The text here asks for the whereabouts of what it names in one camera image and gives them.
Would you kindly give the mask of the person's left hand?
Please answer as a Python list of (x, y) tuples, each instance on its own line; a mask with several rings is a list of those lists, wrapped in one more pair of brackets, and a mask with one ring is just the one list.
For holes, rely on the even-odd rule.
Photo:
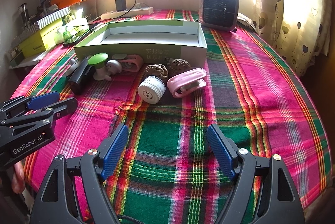
[(12, 190), (16, 194), (22, 194), (25, 189), (25, 174), (21, 161), (15, 163), (14, 165), (14, 173), (11, 186)]

